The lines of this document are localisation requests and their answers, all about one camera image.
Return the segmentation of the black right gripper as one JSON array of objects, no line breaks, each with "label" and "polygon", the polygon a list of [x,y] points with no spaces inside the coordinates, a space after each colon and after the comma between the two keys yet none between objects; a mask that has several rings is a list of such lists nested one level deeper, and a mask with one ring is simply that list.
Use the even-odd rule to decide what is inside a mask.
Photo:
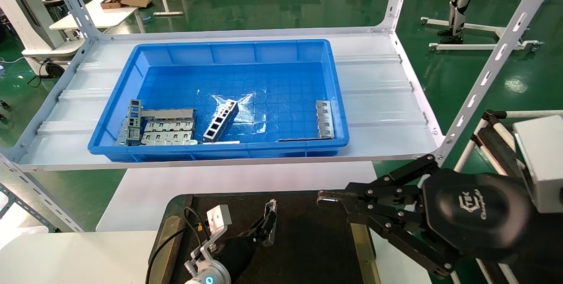
[{"label": "black right gripper", "polygon": [[[422,200],[430,230],[464,257],[510,262],[519,257],[534,216],[533,202],[518,178],[494,173],[462,174],[439,170],[426,154],[372,182],[349,182],[344,189],[320,190],[318,206],[341,204],[348,212],[376,206],[396,207]],[[422,184],[417,181],[430,175]],[[349,213],[437,278],[454,273],[455,255],[438,251],[386,216]]]}]

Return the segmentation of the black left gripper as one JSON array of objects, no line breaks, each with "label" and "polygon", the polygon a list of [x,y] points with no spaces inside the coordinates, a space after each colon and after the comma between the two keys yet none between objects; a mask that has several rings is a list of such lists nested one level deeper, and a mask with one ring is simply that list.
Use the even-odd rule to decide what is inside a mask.
[{"label": "black left gripper", "polygon": [[219,248],[219,262],[227,270],[231,283],[245,272],[256,248],[261,244],[264,247],[272,246],[275,242],[277,214],[267,209],[266,213],[254,222],[241,236],[227,238]]}]

